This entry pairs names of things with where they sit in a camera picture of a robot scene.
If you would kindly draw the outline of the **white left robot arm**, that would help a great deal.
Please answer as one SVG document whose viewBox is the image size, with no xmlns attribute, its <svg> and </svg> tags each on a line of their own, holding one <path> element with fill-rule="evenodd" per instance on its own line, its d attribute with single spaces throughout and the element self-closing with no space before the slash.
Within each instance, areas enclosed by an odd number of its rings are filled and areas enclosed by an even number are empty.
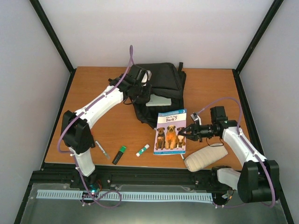
<svg viewBox="0 0 299 224">
<path fill-rule="evenodd" d="M 61 142 L 65 143 L 67 153 L 74 157 L 76 169 L 82 174 L 80 181 L 87 188 L 94 187 L 97 182 L 90 152 L 95 147 L 91 129 L 105 113 L 128 98 L 149 102 L 151 76 L 150 70 L 132 65 L 121 76 L 109 79 L 109 86 L 93 101 L 75 112 L 67 110 L 63 114 L 57 148 Z"/>
</svg>

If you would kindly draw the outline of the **black student backpack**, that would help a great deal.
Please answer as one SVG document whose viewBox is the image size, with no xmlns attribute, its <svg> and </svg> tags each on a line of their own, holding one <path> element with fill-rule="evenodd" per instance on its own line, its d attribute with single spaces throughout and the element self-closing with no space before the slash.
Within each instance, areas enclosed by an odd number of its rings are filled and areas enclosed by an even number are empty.
<svg viewBox="0 0 299 224">
<path fill-rule="evenodd" d="M 134 85 L 151 85 L 151 94 L 171 99 L 170 106 L 147 107 L 145 104 L 130 102 L 141 123 L 155 129 L 159 113 L 184 109 L 183 92 L 186 73 L 182 71 L 182 68 L 182 63 L 178 68 L 172 63 L 140 63 L 131 66 L 128 74 L 117 87 L 123 93 L 123 102 L 129 98 L 127 91 Z M 152 76 L 146 84 L 143 84 L 141 81 L 147 70 L 151 71 Z"/>
</svg>

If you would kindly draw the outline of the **dog picture book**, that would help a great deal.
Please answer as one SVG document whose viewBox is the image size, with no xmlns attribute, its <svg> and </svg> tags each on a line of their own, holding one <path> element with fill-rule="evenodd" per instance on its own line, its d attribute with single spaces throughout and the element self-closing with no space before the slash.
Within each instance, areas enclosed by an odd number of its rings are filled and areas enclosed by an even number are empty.
<svg viewBox="0 0 299 224">
<path fill-rule="evenodd" d="M 186 109 L 159 113 L 154 155 L 185 154 L 186 139 L 179 132 L 186 128 Z"/>
</svg>

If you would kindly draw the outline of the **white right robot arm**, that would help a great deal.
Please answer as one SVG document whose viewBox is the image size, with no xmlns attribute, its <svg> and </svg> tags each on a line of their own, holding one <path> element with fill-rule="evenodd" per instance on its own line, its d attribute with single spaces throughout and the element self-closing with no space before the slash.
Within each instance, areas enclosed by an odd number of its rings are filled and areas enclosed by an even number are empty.
<svg viewBox="0 0 299 224">
<path fill-rule="evenodd" d="M 197 113 L 191 118 L 193 123 L 179 131 L 192 141 L 219 137 L 226 142 L 238 158 L 242 170 L 222 166 L 216 168 L 218 182 L 237 190 L 244 203 L 270 202 L 279 199 L 279 165 L 268 160 L 246 138 L 236 120 L 229 120 L 223 106 L 210 109 L 211 123 L 203 125 Z"/>
</svg>

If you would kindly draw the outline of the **beige pencil case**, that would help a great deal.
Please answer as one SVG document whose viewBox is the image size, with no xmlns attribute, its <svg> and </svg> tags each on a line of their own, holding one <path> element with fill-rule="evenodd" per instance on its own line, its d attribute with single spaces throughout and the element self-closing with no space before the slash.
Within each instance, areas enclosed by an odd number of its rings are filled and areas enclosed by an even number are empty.
<svg viewBox="0 0 299 224">
<path fill-rule="evenodd" d="M 197 172 L 217 162 L 228 155 L 226 148 L 220 143 L 206 146 L 184 159 L 184 164 L 190 172 Z"/>
</svg>

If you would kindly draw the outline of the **grey Gatsby book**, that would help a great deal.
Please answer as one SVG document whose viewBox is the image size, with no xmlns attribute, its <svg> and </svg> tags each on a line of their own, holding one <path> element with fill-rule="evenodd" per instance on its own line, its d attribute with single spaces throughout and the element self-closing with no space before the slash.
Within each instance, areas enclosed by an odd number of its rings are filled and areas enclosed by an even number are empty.
<svg viewBox="0 0 299 224">
<path fill-rule="evenodd" d="M 151 94 L 149 102 L 145 104 L 147 107 L 152 106 L 170 106 L 171 99 Z"/>
</svg>

